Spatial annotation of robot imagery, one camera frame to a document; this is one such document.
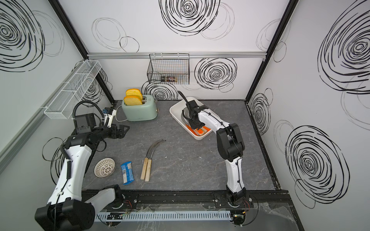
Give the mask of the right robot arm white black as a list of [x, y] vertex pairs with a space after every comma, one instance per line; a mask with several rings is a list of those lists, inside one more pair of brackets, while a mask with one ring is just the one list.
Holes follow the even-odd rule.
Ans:
[[205, 126], [215, 132], [217, 150], [226, 165], [226, 198], [232, 207], [239, 206], [246, 197], [241, 171], [245, 144], [239, 126], [222, 120], [207, 106], [198, 105], [194, 100], [185, 102], [182, 116], [190, 127], [195, 130]]

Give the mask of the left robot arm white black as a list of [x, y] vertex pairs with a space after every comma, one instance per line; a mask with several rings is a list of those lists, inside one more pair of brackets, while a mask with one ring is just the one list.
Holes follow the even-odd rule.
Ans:
[[99, 143], [104, 139], [122, 139], [129, 129], [129, 126], [113, 124], [110, 128], [75, 132], [60, 146], [65, 161], [57, 185], [47, 205], [38, 208], [35, 213], [35, 221], [45, 231], [88, 230], [96, 214], [106, 206], [121, 206], [124, 203], [117, 184], [83, 201], [82, 183]]

